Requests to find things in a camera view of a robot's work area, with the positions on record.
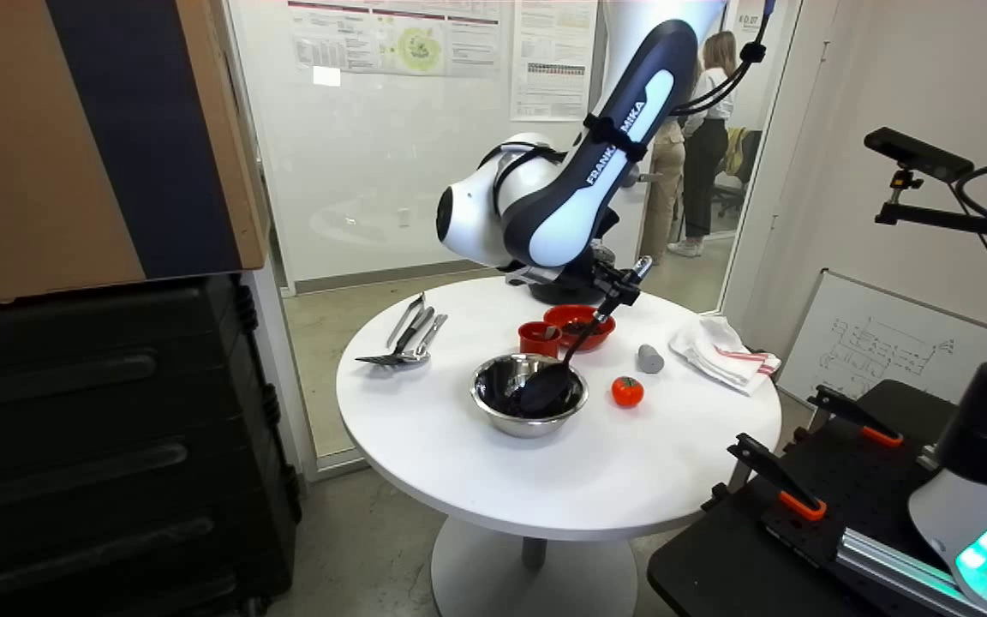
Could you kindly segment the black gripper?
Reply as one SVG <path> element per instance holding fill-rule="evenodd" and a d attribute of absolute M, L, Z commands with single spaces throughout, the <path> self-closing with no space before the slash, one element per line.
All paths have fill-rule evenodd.
<path fill-rule="evenodd" d="M 509 280 L 526 283 L 545 305 L 633 305 L 651 266 L 651 257 L 639 257 L 632 266 L 616 266 L 607 257 L 585 257 L 560 274 L 542 274 L 536 266 L 512 272 Z"/>

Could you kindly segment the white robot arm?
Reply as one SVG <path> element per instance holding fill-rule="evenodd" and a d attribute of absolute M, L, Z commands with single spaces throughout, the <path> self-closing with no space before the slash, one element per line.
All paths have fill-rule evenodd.
<path fill-rule="evenodd" d="M 595 255 L 595 241 L 616 222 L 613 192 L 686 102 L 695 53 L 688 22 L 656 24 L 569 150 L 531 138 L 499 141 L 474 175 L 438 194 L 435 235 L 509 280 L 578 280 L 607 311 L 633 305 L 651 260 L 613 266 Z"/>

